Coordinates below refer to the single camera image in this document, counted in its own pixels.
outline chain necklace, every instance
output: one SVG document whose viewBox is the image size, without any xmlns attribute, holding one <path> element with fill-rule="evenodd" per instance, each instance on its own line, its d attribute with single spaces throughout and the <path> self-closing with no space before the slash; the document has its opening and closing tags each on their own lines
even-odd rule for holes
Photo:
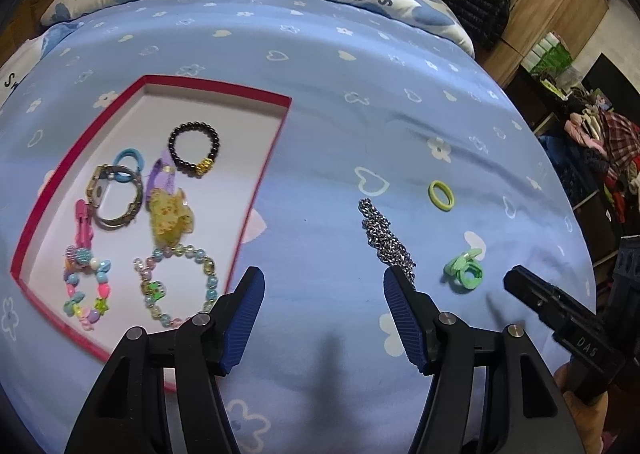
<svg viewBox="0 0 640 454">
<path fill-rule="evenodd" d="M 361 199 L 358 202 L 358 210 L 364 216 L 362 228 L 367 232 L 369 246 L 378 251 L 378 259 L 389 266 L 399 266 L 413 285 L 415 263 L 404 244 L 389 229 L 391 226 L 389 220 L 373 206 L 373 203 L 368 198 Z"/>
</svg>

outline black puffer jacket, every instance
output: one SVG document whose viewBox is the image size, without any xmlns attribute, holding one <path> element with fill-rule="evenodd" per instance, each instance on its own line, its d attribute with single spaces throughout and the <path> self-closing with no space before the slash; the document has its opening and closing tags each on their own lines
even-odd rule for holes
<svg viewBox="0 0 640 454">
<path fill-rule="evenodd" d="M 475 44 L 491 50 L 509 21 L 511 0 L 442 0 Z"/>
</svg>

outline black bead bracelet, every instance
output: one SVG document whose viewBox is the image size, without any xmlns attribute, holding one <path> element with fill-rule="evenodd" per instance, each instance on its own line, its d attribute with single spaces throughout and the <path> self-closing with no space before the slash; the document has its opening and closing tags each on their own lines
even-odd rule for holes
<svg viewBox="0 0 640 454">
<path fill-rule="evenodd" d="M 199 130 L 206 134 L 211 140 L 211 150 L 207 157 L 204 158 L 200 163 L 189 163 L 188 161 L 182 160 L 175 153 L 175 139 L 179 134 L 183 132 L 188 132 L 190 130 Z M 174 160 L 175 167 L 180 172 L 185 174 L 189 174 L 190 176 L 204 176 L 211 168 L 213 167 L 213 163 L 216 161 L 216 156 L 218 155 L 218 149 L 220 147 L 220 141 L 218 139 L 218 134 L 216 130 L 211 127 L 209 124 L 205 124 L 204 122 L 187 122 L 186 124 L 180 124 L 176 127 L 171 135 L 169 135 L 169 154 L 171 158 Z"/>
</svg>

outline blue bed sheet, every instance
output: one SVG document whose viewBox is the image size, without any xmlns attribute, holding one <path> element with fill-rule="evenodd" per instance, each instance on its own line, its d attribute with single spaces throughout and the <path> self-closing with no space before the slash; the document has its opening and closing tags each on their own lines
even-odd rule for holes
<svg viewBox="0 0 640 454">
<path fill-rule="evenodd" d="M 552 370 L 568 359 L 502 277 L 523 264 L 593 308 L 580 228 L 523 119 L 451 41 L 323 0 L 143 0 L 82 21 L 0 116 L 0 380 L 47 452 L 64 450 L 101 364 L 22 296 L 10 258 L 47 173 L 143 74 L 294 99 L 254 205 L 264 225 L 236 265 L 236 278 L 249 265 L 266 277 L 242 362 L 221 381 L 243 452 L 399 454 L 412 441 L 430 380 L 390 318 L 385 267 L 360 224 L 365 196 L 440 309 L 481 328 L 523 322 Z M 455 192 L 451 212 L 428 199 L 435 179 Z M 470 245 L 485 280 L 460 293 L 442 269 Z M 478 383 L 469 436 L 480 397 Z"/>
</svg>

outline wall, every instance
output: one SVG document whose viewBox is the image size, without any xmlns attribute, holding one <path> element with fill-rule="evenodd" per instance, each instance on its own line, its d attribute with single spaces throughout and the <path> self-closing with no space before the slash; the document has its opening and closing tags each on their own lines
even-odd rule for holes
<svg viewBox="0 0 640 454">
<path fill-rule="evenodd" d="M 587 74 L 604 53 L 640 92 L 640 20 L 623 0 L 609 0 L 605 14 L 573 68 L 578 75 Z"/>
</svg>

